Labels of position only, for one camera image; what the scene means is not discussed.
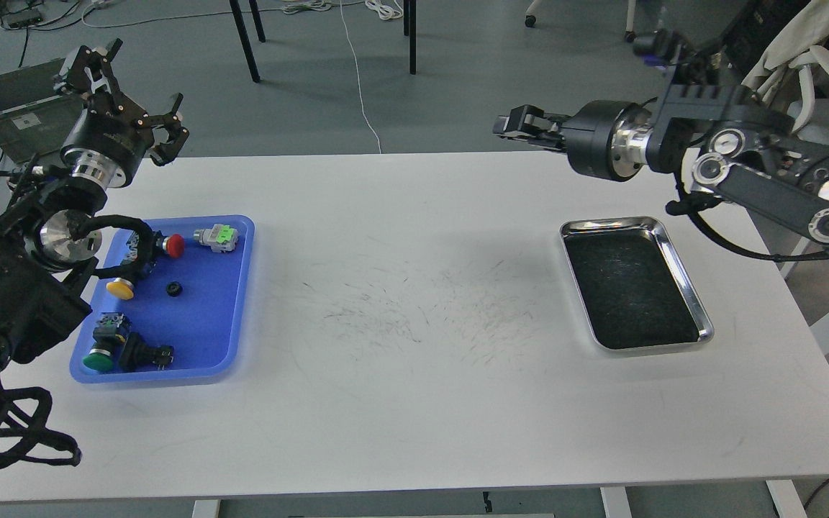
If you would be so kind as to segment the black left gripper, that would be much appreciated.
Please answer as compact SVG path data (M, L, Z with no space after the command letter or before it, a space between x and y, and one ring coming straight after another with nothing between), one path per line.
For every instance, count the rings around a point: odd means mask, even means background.
M73 175L86 176L102 189L128 187L145 154L155 166L173 162L190 132L180 115L184 95L171 96L165 114L142 115L142 128L131 127L131 109L112 70L112 61L124 40L115 38L103 49L82 45L69 53L55 75L55 92L76 97L82 112L60 148L60 161ZM165 139L153 144L152 132L165 132Z

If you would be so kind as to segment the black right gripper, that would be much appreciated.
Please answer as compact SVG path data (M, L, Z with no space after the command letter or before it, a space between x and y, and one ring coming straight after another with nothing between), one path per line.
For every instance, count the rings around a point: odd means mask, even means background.
M649 110L627 101L590 101L573 117L521 105L500 116L494 135L565 153L581 175L628 181L647 164L648 122Z

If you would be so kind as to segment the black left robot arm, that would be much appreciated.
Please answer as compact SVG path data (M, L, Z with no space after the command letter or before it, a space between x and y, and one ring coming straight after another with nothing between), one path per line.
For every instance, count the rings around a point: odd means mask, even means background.
M157 166L177 158L189 131L182 95L167 114L149 114L121 91L112 70L122 41L82 45L55 76L55 92L79 95L83 107L60 149L59 166L32 155L9 173L13 191L0 213L0 470L39 462L37 446L65 453L46 465L76 466L78 443L50 430L53 406L42 387L6 389L2 371L27 364L64 341L90 315L82 297L90 278L130 283L147 276L161 255L184 253L182 236L165 236L134 217L102 215L111 188L129 186L142 158Z

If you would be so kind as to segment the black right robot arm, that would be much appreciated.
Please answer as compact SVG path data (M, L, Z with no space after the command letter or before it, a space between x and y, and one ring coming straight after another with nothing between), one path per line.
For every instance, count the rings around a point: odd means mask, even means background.
M793 120L763 105L747 86L718 82L715 50L677 32L635 37L633 52L660 68L666 85L652 109L599 99L573 115L533 105L494 122L497 137L564 154L576 173L629 181L643 168L674 177L684 215L712 242L776 263L829 260L829 145L795 137ZM764 255L734 245L702 212L730 202L822 247L819 253Z

